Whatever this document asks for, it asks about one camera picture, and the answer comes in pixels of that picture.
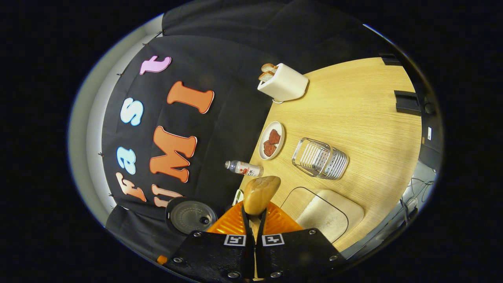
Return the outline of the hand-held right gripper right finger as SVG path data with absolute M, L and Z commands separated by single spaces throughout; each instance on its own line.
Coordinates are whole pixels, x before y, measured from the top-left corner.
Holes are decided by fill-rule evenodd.
M 277 205 L 259 217 L 256 276 L 266 282 L 313 282 L 339 272 L 347 260 L 315 227 L 304 229 Z

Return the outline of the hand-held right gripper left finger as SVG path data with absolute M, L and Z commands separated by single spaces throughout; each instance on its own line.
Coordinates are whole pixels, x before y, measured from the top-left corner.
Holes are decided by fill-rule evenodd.
M 163 266 L 195 282 L 251 282 L 255 237 L 241 201 L 207 231 L 194 230 Z

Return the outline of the dark grey rice cooker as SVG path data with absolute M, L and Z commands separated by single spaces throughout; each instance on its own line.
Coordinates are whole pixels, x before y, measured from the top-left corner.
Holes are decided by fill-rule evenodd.
M 165 209 L 165 223 L 174 233 L 185 236 L 192 231 L 208 231 L 219 214 L 206 202 L 192 197 L 176 197 Z

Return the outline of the wooden spoon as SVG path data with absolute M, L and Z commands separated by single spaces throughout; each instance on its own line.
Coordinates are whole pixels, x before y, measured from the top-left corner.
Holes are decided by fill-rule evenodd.
M 280 184 L 280 177 L 265 176 L 249 181 L 244 189 L 242 211 L 247 235 L 251 237 L 247 243 L 251 246 L 251 260 L 253 262 L 252 275 L 247 283 L 263 283 L 265 280 L 264 228 L 266 227 L 268 207 Z

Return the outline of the metal wire chopstick holder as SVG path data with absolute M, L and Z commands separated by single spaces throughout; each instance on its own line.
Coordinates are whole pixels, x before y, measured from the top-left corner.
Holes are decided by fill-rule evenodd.
M 304 137 L 294 151 L 292 163 L 308 176 L 338 180 L 345 173 L 350 158 L 327 143 Z

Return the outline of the clear plastic water bottle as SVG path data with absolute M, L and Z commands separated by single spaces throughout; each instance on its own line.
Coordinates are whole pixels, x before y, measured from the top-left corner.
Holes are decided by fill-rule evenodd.
M 261 166 L 238 160 L 226 161 L 224 167 L 233 173 L 245 176 L 261 177 L 263 174 Z

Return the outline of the white round plate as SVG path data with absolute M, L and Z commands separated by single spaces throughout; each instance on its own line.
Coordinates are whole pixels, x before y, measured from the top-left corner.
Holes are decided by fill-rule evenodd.
M 269 134 L 272 129 L 276 129 L 278 131 L 279 135 L 281 136 L 281 139 L 279 141 L 279 144 L 276 144 L 277 149 L 276 149 L 275 153 L 273 154 L 273 156 L 267 158 L 265 156 L 265 154 L 263 153 L 263 143 L 269 139 Z M 270 159 L 275 158 L 275 156 L 277 156 L 279 154 L 279 152 L 281 151 L 281 149 L 285 143 L 285 139 L 286 139 L 285 127 L 278 121 L 271 122 L 267 127 L 265 127 L 265 129 L 262 131 L 261 136 L 259 137 L 257 152 L 259 153 L 260 158 L 262 160 L 270 160 Z

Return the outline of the white toaster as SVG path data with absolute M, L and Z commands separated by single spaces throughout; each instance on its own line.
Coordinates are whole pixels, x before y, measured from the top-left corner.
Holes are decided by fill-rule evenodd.
M 270 96 L 276 103 L 295 100 L 304 95 L 309 83 L 308 77 L 293 68 L 279 63 L 273 79 L 263 83 L 259 81 L 257 89 Z

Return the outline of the black equipment case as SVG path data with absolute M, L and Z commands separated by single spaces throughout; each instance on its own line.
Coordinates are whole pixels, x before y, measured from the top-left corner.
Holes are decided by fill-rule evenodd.
M 433 99 L 421 92 L 417 92 L 417 98 L 421 110 L 422 129 L 419 161 L 438 171 L 444 157 L 442 117 Z

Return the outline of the row of cloth clips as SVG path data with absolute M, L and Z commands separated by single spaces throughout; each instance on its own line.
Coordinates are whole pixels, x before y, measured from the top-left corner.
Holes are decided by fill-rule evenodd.
M 98 157 L 98 150 L 102 149 L 102 125 L 104 121 L 106 104 L 112 90 L 119 79 L 119 74 L 124 72 L 126 66 L 140 51 L 144 44 L 158 37 L 160 31 L 147 32 L 146 30 L 134 31 L 119 41 L 99 61 L 104 74 L 99 79 L 99 88 L 90 110 L 87 127 L 87 152 L 90 175 L 93 180 L 94 190 L 106 211 L 110 212 L 116 206 L 106 181 L 102 159 Z

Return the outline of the black bracket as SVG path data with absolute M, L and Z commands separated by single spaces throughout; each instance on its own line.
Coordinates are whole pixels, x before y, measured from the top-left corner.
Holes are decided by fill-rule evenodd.
M 395 90 L 394 93 L 396 98 L 395 108 L 398 113 L 422 115 L 419 98 L 415 92 Z

